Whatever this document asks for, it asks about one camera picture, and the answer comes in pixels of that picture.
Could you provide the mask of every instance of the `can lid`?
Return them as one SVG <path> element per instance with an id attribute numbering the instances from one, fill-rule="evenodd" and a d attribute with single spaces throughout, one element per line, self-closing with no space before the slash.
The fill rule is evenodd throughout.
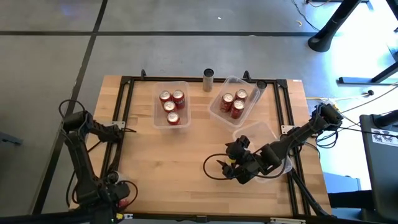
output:
<path id="1" fill-rule="evenodd" d="M 223 100 L 227 103 L 230 103 L 234 100 L 234 96 L 230 93 L 225 93 L 223 96 Z"/>
<path id="2" fill-rule="evenodd" d="M 236 94 L 237 94 L 237 96 L 238 96 L 240 99 L 245 99 L 246 97 L 248 97 L 248 93 L 246 92 L 246 90 L 238 90 L 238 91 L 236 92 Z"/>
<path id="3" fill-rule="evenodd" d="M 267 87 L 267 83 L 264 80 L 258 80 L 256 83 L 256 86 L 260 89 L 263 90 Z"/>
<path id="4" fill-rule="evenodd" d="M 182 98 L 184 96 L 184 92 L 181 90 L 175 90 L 173 93 L 173 97 L 176 99 Z"/>
<path id="5" fill-rule="evenodd" d="M 213 71 L 213 69 L 206 68 L 206 70 L 203 72 L 203 74 L 205 74 L 206 77 L 212 77 L 214 75 L 214 71 Z"/>
<path id="6" fill-rule="evenodd" d="M 175 108 L 175 103 L 173 101 L 167 101 L 166 103 L 164 103 L 164 109 L 167 111 L 171 111 L 174 110 Z"/>
<path id="7" fill-rule="evenodd" d="M 171 112 L 167 115 L 167 120 L 170 122 L 176 122 L 179 119 L 179 115 L 176 112 Z"/>
<path id="8" fill-rule="evenodd" d="M 170 93 L 169 91 L 163 90 L 163 91 L 160 93 L 160 99 L 162 99 L 162 100 L 169 99 L 169 98 L 170 98 L 170 95 L 171 95 L 171 93 Z"/>
<path id="9" fill-rule="evenodd" d="M 238 110 L 241 110 L 244 108 L 244 102 L 242 100 L 235 100 L 234 107 Z"/>

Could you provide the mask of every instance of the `table leg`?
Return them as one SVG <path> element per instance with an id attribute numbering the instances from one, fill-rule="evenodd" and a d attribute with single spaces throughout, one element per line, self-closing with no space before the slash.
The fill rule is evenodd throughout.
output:
<path id="1" fill-rule="evenodd" d="M 333 36 L 362 0 L 344 0 L 326 25 L 308 40 L 308 46 L 316 52 L 327 52 Z"/>
<path id="2" fill-rule="evenodd" d="M 372 190 L 329 193 L 332 208 L 367 208 L 374 210 Z"/>
<path id="3" fill-rule="evenodd" d="M 22 140 L 21 139 L 16 138 L 16 137 L 11 136 L 11 135 L 6 134 L 6 133 L 2 133 L 2 132 L 0 132 L 0 141 L 2 141 L 2 142 L 11 142 L 11 143 L 14 143 L 14 144 L 17 144 L 17 145 L 22 144 Z"/>

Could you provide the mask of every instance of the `sticker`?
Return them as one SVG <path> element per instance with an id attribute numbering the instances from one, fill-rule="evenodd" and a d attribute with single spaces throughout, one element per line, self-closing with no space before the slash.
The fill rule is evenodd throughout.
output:
<path id="1" fill-rule="evenodd" d="M 371 131 L 373 133 L 391 134 L 394 136 L 398 136 L 398 133 L 394 132 L 394 131 L 380 130 L 380 129 L 374 129 L 374 128 L 372 128 Z M 384 135 L 380 135 L 380 134 L 372 134 L 372 141 L 374 143 L 398 147 L 398 138 L 392 137 L 392 136 L 384 136 Z"/>

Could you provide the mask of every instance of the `empty plastic container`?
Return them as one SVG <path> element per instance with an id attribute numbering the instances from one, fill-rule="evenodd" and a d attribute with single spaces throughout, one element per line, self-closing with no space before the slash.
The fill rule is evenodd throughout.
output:
<path id="1" fill-rule="evenodd" d="M 237 138 L 241 137 L 242 135 L 248 137 L 248 139 L 250 140 L 250 145 L 248 150 L 250 150 L 251 152 L 255 152 L 256 150 L 260 149 L 263 145 L 267 143 L 272 143 L 273 141 L 278 140 L 275 134 L 269 128 L 268 124 L 262 121 L 255 122 L 253 124 L 250 124 L 249 126 L 245 126 L 241 129 L 236 130 L 232 135 L 233 140 L 235 141 Z M 283 168 L 284 161 L 285 160 L 282 160 L 282 164 L 278 168 L 273 170 L 271 173 L 269 173 L 267 176 L 274 176 L 279 174 L 279 172 Z M 292 161 L 290 160 L 289 157 L 287 157 L 284 174 L 289 172 L 291 169 L 292 169 Z M 260 183 L 265 183 L 271 180 L 260 177 L 255 177 L 254 179 Z"/>
<path id="2" fill-rule="evenodd" d="M 238 119 L 233 119 L 230 112 L 225 113 L 220 110 L 221 98 L 225 93 L 230 93 L 235 96 L 236 91 L 240 89 L 246 90 L 248 93 L 248 98 L 244 102 L 243 114 Z M 254 92 L 254 98 L 249 97 L 252 92 Z M 218 121 L 221 121 L 222 124 L 227 124 L 230 128 L 239 128 L 242 126 L 251 109 L 256 104 L 259 95 L 260 92 L 254 85 L 251 85 L 238 77 L 230 76 L 221 86 L 221 90 L 218 95 L 211 101 L 208 108 L 210 115 L 211 117 L 216 118 Z"/>
<path id="3" fill-rule="evenodd" d="M 167 113 L 163 109 L 163 104 L 159 100 L 159 95 L 163 90 L 171 94 L 175 90 L 182 90 L 185 96 L 185 107 L 176 112 L 180 115 L 180 124 L 171 125 L 167 122 Z M 154 99 L 154 126 L 159 129 L 182 129 L 191 124 L 191 104 L 189 98 L 189 84 L 187 82 L 157 82 L 153 90 Z"/>

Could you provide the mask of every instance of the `clear plastic container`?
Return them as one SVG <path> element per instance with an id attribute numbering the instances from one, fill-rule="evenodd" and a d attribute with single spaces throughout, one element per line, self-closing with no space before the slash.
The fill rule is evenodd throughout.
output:
<path id="1" fill-rule="evenodd" d="M 233 140 L 235 141 L 237 138 L 241 137 L 242 135 L 248 137 L 248 139 L 250 140 L 250 145 L 248 150 L 250 150 L 251 152 L 255 152 L 256 150 L 258 150 L 267 143 L 272 143 L 273 141 L 278 140 L 275 134 L 269 128 L 268 124 L 262 121 L 252 123 L 249 126 L 236 130 L 232 134 Z M 282 170 L 284 161 L 285 160 L 283 159 L 282 165 L 280 165 L 278 168 L 273 170 L 268 175 L 269 176 L 277 175 Z M 292 169 L 292 167 L 293 167 L 292 161 L 290 160 L 289 157 L 287 157 L 284 174 L 289 172 Z M 255 177 L 254 179 L 259 183 L 265 183 L 271 180 L 260 177 Z"/>
<path id="2" fill-rule="evenodd" d="M 185 95 L 185 107 L 177 110 L 180 115 L 179 125 L 170 125 L 167 122 L 167 113 L 163 109 L 163 104 L 159 100 L 159 95 L 163 90 L 169 91 L 171 94 L 175 90 L 182 90 Z M 154 98 L 154 126 L 158 129 L 182 129 L 187 128 L 191 124 L 191 104 L 189 98 L 189 84 L 187 82 L 158 82 L 153 90 Z"/>
<path id="3" fill-rule="evenodd" d="M 244 102 L 243 114 L 238 119 L 233 119 L 230 112 L 225 113 L 220 110 L 221 98 L 225 93 L 230 93 L 235 96 L 236 91 L 240 89 L 246 90 L 248 98 Z M 254 85 L 251 85 L 238 77 L 230 76 L 221 86 L 221 90 L 218 95 L 211 101 L 208 108 L 210 115 L 212 118 L 216 118 L 221 121 L 222 124 L 227 124 L 230 128 L 239 128 L 242 126 L 251 109 L 256 104 L 259 95 L 260 92 Z"/>

